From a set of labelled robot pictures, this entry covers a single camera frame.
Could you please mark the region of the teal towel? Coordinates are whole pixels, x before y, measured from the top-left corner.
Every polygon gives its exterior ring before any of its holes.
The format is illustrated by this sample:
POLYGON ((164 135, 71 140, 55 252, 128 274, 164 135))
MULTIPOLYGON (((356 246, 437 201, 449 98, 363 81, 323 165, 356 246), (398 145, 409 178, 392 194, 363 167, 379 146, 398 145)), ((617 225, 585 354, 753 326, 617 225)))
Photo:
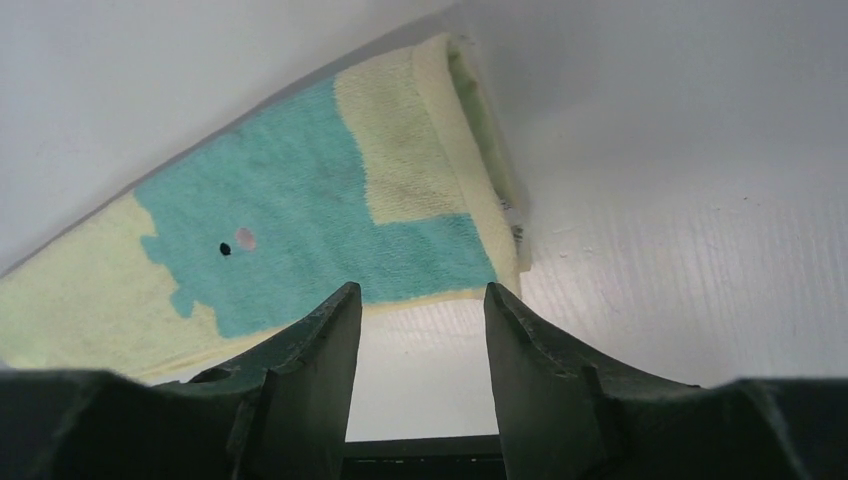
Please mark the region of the teal towel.
POLYGON ((370 311, 520 290, 522 200, 442 33, 262 106, 1 280, 1 358, 136 379, 239 354, 347 282, 370 311))

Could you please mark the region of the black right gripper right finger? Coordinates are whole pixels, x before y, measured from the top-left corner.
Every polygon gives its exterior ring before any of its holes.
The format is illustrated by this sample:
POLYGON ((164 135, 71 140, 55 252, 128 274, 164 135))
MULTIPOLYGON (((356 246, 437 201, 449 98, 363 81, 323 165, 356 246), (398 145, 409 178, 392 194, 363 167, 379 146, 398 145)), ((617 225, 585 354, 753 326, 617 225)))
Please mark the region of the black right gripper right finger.
POLYGON ((697 391, 631 367, 533 312, 498 283, 486 287, 486 346, 506 475, 585 479, 626 459, 614 407, 697 391))

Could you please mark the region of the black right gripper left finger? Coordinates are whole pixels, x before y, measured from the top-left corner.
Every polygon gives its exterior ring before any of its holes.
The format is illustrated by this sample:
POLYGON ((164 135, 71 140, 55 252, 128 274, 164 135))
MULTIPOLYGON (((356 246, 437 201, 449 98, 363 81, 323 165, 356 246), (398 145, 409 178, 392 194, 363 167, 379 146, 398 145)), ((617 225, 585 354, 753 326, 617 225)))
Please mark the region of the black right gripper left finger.
POLYGON ((337 479, 342 470, 362 325, 347 282, 267 340, 189 380, 234 403, 229 479, 337 479))

